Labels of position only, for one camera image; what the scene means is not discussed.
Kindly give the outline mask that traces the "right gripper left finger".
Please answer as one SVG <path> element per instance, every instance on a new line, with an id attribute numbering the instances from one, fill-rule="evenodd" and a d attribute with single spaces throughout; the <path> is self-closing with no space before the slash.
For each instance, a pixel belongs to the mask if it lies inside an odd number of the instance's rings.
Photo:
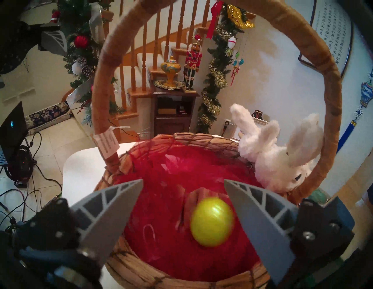
<path id="1" fill-rule="evenodd" d="M 143 189 L 132 180 L 95 191 L 73 206 L 50 201 L 17 229 L 17 249 L 61 251 L 77 248 L 102 267 L 122 234 Z"/>

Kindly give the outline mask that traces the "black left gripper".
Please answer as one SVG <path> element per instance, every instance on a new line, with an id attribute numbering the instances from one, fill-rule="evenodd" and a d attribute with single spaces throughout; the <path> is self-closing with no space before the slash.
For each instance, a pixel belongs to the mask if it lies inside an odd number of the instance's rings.
<path id="1" fill-rule="evenodd" d="M 15 70 L 30 49 L 38 44 L 40 51 L 67 55 L 67 40 L 61 30 L 41 32 L 41 24 L 28 25 L 26 22 L 17 21 L 0 52 L 0 74 Z"/>

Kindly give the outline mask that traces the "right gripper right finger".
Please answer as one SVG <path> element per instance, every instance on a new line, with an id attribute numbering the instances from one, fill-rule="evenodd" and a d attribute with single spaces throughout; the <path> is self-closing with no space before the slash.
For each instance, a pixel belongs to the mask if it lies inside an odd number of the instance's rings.
<path id="1" fill-rule="evenodd" d="M 337 197 L 325 205 L 298 205 L 279 194 L 224 180 L 240 224 L 273 286 L 296 286 L 339 258 L 353 239 L 353 217 Z"/>

